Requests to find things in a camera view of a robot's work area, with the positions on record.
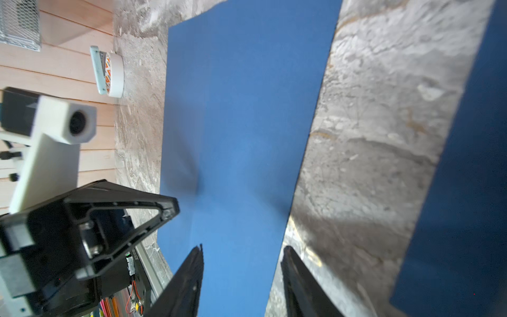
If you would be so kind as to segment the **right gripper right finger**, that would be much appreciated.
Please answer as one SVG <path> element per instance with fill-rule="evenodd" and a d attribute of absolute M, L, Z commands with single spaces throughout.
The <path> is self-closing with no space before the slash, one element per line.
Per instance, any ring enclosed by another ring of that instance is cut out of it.
<path fill-rule="evenodd" d="M 343 317 L 291 246 L 283 249 L 281 269 L 287 316 Z"/>

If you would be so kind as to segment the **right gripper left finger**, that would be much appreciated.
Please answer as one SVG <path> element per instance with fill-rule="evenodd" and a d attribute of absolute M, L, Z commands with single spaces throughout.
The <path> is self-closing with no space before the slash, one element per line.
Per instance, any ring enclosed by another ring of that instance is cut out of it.
<path fill-rule="evenodd" d="M 196 317 L 204 273 L 203 248 L 194 247 L 144 316 Z"/>

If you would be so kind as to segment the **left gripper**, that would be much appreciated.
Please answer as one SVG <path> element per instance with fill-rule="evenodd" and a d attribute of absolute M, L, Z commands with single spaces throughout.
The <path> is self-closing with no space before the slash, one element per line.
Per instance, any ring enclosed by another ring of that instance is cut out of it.
<path fill-rule="evenodd" d="M 13 316 L 82 316 L 131 281 L 125 255 L 178 200 L 99 180 L 63 206 L 1 216 L 1 292 Z"/>

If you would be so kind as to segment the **blue paper sheet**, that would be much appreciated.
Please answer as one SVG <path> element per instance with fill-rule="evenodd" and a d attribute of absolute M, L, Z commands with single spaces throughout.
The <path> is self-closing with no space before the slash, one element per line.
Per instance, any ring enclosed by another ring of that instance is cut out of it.
<path fill-rule="evenodd" d="M 506 2 L 496 1 L 394 287 L 408 316 L 506 315 Z"/>
<path fill-rule="evenodd" d="M 158 231 L 203 246 L 200 316 L 263 316 L 340 1 L 225 1 L 168 30 Z"/>

